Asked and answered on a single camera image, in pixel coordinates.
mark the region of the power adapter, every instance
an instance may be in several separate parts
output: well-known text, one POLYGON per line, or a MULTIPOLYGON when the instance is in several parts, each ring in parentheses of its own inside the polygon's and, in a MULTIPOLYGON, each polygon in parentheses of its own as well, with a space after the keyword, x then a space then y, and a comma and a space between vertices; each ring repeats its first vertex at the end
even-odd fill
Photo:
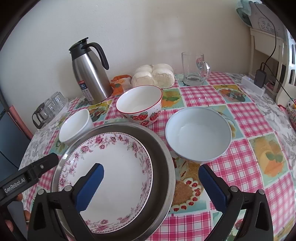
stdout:
POLYGON ((258 69, 256 71, 254 84, 257 85, 259 88, 262 88, 265 84, 266 80, 266 72, 264 70, 258 69))

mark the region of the glass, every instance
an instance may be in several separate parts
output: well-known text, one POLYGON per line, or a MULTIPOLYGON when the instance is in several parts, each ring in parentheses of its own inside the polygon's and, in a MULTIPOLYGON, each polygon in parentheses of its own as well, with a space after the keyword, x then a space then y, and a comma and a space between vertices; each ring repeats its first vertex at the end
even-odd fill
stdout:
POLYGON ((52 114, 57 115, 59 113, 59 108, 55 103, 52 102, 51 99, 47 99, 45 102, 45 107, 51 111, 52 114))
POLYGON ((183 82, 190 86, 200 86, 211 74, 210 66, 205 62, 204 54, 196 52, 182 53, 183 82))
POLYGON ((32 121, 38 129, 41 129, 45 124, 49 123, 53 119, 53 117, 54 117, 54 114, 49 108, 45 107, 45 103, 43 102, 34 111, 32 115, 32 121), (39 121, 39 124, 33 119, 34 115, 39 121))
POLYGON ((61 110, 67 102, 65 97, 61 94, 61 92, 54 93, 51 96, 51 100, 58 107, 58 110, 61 110))

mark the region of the wall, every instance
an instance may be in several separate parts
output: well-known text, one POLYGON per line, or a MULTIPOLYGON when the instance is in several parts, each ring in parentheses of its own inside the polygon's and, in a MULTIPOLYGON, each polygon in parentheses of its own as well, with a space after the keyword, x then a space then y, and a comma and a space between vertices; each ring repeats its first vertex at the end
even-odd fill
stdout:
POLYGON ((250 32, 237 0, 41 0, 0 52, 0 87, 27 127, 54 92, 82 95, 69 47, 89 37, 105 51, 110 79, 140 65, 168 63, 182 72, 181 53, 197 49, 213 71, 247 73, 250 32))

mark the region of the stainless steel pan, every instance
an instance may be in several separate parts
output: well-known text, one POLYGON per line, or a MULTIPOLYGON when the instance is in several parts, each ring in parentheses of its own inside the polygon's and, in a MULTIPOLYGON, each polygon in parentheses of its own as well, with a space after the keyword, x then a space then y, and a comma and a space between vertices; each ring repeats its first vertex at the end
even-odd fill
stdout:
MULTIPOLYGON (((61 169, 68 156, 85 140, 92 136, 117 131, 129 134, 137 138, 147 149, 153 168, 153 180, 151 193, 144 209, 140 214, 126 227, 115 232, 106 234, 94 234, 97 240, 104 241, 131 241, 146 240, 152 235, 165 219, 173 201, 175 190, 175 169, 170 152, 164 142, 153 131, 147 127, 129 122, 117 122, 101 125, 92 130, 68 148, 62 156, 59 165, 53 176, 51 191, 58 191, 59 176, 61 169)), ((58 210, 58 216, 66 233, 74 239, 70 228, 65 221, 63 213, 58 210)))

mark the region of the screw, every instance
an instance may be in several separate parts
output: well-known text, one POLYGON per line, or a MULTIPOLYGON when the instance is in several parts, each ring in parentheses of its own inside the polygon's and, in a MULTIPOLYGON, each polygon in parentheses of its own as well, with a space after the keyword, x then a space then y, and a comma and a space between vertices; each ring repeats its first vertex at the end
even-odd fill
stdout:
POLYGON ((258 192, 259 192, 260 194, 262 194, 262 195, 264 195, 264 194, 265 194, 265 192, 264 192, 264 190, 263 190, 263 189, 259 189, 259 190, 258 190, 258 192))
POLYGON ((69 191, 72 190, 72 186, 71 186, 71 185, 65 186, 64 190, 65 190, 66 192, 69 192, 69 191))
POLYGON ((231 186, 230 190, 233 192, 237 192, 239 189, 236 186, 231 186))
POLYGON ((44 193, 44 189, 40 189, 37 193, 38 195, 42 195, 44 193))

